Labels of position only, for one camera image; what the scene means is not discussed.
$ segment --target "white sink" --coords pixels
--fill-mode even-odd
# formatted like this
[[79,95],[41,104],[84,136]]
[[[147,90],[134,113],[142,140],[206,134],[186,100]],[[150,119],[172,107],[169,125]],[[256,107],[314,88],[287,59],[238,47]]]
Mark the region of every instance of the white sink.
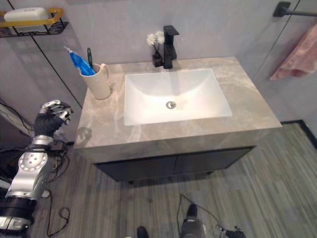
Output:
[[230,116],[212,69],[125,76],[125,125]]

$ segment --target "black baseboard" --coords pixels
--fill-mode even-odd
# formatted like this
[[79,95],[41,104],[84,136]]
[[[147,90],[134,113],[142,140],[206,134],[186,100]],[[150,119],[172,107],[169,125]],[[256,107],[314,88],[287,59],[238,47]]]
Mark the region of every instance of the black baseboard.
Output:
[[303,120],[289,120],[281,122],[282,125],[292,123],[297,123],[301,127],[301,129],[305,132],[306,136],[308,137],[309,141],[312,143],[314,148],[317,149],[317,139]]

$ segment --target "dark vanity cabinet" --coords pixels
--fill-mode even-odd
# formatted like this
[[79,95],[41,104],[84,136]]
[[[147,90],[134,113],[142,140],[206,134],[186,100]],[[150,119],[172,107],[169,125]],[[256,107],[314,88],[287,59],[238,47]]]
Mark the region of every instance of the dark vanity cabinet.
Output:
[[116,181],[156,178],[173,174],[176,156],[151,157],[97,164]]
[[116,181],[165,177],[223,170],[243,157],[254,146],[171,156],[149,157],[99,163],[96,166]]

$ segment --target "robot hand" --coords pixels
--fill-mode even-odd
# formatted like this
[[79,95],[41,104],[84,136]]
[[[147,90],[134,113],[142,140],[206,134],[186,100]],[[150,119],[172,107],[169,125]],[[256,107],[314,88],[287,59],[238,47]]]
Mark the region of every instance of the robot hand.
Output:
[[52,137],[63,123],[69,124],[72,112],[70,106],[60,100],[53,100],[43,104],[34,122],[35,136]]
[[19,170],[0,203],[0,231],[21,232],[32,224],[37,201],[46,188],[47,178],[55,165],[51,151],[53,134],[68,124],[72,110],[60,100],[42,105],[34,123],[35,137],[18,162]]

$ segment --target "pink towel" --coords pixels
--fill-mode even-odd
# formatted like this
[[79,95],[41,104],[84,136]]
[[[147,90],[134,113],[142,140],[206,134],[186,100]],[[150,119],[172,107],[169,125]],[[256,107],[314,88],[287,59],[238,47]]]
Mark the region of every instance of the pink towel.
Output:
[[303,77],[317,70],[317,24],[302,38],[293,52],[273,74],[271,80],[286,76]]

